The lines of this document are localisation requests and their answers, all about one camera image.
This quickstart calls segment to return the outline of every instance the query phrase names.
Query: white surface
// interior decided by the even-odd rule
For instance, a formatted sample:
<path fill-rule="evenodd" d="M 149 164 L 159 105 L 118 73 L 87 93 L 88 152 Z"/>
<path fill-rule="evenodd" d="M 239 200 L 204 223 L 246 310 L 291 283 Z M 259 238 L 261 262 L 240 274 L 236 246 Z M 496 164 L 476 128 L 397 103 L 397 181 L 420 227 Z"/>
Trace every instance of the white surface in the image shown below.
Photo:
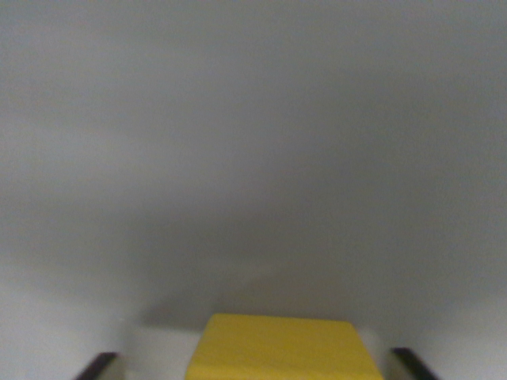
<path fill-rule="evenodd" d="M 183 380 L 200 332 L 143 328 L 134 331 L 128 376 L 131 379 Z"/>
<path fill-rule="evenodd" d="M 0 378 L 223 279 L 507 377 L 505 55 L 500 2 L 7 2 Z"/>

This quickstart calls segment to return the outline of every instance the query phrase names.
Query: yellow block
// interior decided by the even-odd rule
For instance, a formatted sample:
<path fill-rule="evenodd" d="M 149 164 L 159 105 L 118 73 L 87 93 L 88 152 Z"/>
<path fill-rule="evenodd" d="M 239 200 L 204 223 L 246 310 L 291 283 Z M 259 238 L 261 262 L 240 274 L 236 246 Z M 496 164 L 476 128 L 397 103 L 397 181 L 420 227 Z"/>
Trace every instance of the yellow block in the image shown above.
<path fill-rule="evenodd" d="M 216 314 L 186 380 L 382 380 L 351 324 Z"/>

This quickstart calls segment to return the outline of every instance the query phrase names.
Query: white wall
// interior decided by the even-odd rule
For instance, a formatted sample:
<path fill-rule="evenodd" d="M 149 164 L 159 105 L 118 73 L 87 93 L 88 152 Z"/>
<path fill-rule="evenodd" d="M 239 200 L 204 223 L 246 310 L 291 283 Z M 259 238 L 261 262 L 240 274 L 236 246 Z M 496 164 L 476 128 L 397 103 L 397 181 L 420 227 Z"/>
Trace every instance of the white wall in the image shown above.
<path fill-rule="evenodd" d="M 408 345 L 505 378 L 506 20 L 5 5 L 0 378 L 69 378 L 213 310 L 346 318 L 379 363 Z"/>

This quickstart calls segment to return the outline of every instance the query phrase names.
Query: black edge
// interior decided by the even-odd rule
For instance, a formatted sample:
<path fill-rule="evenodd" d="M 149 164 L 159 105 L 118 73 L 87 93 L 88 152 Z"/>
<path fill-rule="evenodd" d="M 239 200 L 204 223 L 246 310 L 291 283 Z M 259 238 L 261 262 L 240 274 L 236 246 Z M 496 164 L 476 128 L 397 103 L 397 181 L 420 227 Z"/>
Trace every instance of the black edge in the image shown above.
<path fill-rule="evenodd" d="M 95 380 L 117 357 L 116 352 L 98 354 L 75 380 Z"/>
<path fill-rule="evenodd" d="M 440 380 L 410 348 L 393 348 L 391 352 L 416 380 Z"/>

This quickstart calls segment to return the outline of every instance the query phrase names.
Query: black strip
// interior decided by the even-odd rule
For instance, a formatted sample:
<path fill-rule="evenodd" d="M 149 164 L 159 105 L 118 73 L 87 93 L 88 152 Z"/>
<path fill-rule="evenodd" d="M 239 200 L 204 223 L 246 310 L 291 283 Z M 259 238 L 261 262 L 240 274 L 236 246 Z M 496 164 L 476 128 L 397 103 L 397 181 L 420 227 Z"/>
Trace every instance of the black strip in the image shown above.
<path fill-rule="evenodd" d="M 75 380 L 95 380 L 118 357 L 116 352 L 102 352 L 88 364 Z"/>
<path fill-rule="evenodd" d="M 405 365 L 416 380 L 439 380 L 423 361 L 409 348 L 393 348 L 393 354 Z"/>

